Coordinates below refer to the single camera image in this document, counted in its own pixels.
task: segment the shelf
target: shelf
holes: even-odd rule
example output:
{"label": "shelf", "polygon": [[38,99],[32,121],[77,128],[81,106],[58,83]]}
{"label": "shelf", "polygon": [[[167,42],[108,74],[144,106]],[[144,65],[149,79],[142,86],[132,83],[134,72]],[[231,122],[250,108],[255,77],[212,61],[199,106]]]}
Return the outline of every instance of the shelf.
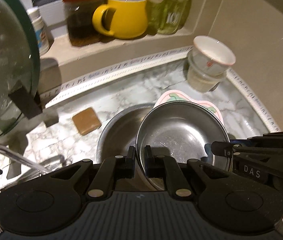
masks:
{"label": "shelf", "polygon": [[192,45],[195,36],[183,28],[173,35],[146,35],[135,40],[114,39],[84,47],[71,45],[68,36],[55,39],[41,57],[39,93],[70,80],[133,58]]}

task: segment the stainless steel bowl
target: stainless steel bowl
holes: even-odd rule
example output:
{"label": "stainless steel bowl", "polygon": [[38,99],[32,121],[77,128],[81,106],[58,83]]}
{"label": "stainless steel bowl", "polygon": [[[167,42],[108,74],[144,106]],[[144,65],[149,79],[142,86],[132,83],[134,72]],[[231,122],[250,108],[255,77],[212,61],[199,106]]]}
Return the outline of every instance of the stainless steel bowl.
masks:
{"label": "stainless steel bowl", "polygon": [[[229,170],[229,158],[211,153],[213,141],[229,142],[229,138],[224,126],[209,110],[192,102],[172,101],[146,115],[137,133],[136,149],[144,172],[146,145],[152,147],[153,155],[169,155],[179,163],[195,158]],[[150,182],[164,190],[162,180],[150,179]]]}
{"label": "stainless steel bowl", "polygon": [[[136,135],[144,117],[154,104],[141,104],[129,107],[115,115],[103,130],[97,146],[97,161],[116,155],[127,155],[129,146],[135,145]],[[116,184],[117,190],[149,191],[155,188],[147,181],[136,161],[134,179],[121,179]]]}

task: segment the mug handle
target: mug handle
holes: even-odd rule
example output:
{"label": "mug handle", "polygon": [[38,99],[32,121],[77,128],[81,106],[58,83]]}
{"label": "mug handle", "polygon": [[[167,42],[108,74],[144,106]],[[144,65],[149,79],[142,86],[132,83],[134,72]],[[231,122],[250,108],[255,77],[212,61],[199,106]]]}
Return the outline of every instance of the mug handle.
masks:
{"label": "mug handle", "polygon": [[114,32],[112,30],[109,30],[109,31],[106,30],[102,24],[102,18],[103,18],[104,13],[110,8],[113,8],[113,7],[111,7],[108,4],[102,4],[96,9],[92,17],[92,23],[96,31],[106,36],[114,36]]}

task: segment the glass cup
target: glass cup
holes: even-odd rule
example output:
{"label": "glass cup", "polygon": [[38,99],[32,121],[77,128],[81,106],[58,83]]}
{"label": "glass cup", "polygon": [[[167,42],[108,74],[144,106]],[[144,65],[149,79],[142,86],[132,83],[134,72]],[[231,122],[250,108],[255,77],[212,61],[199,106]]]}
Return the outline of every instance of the glass cup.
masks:
{"label": "glass cup", "polygon": [[190,57],[198,69],[212,77],[221,75],[236,62],[234,53],[225,44],[208,36],[194,39]]}
{"label": "glass cup", "polygon": [[205,93],[211,90],[217,83],[226,79],[226,72],[223,72],[217,76],[210,76],[204,73],[192,61],[191,53],[192,51],[190,51],[187,55],[189,64],[187,81],[192,88],[194,88],[198,92]]}

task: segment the sponge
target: sponge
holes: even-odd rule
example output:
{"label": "sponge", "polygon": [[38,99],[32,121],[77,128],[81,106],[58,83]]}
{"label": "sponge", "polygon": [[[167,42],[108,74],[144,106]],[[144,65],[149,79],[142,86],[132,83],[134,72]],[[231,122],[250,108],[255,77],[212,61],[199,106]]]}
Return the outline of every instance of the sponge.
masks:
{"label": "sponge", "polygon": [[86,135],[102,126],[91,107],[74,115],[72,120],[81,135]]}

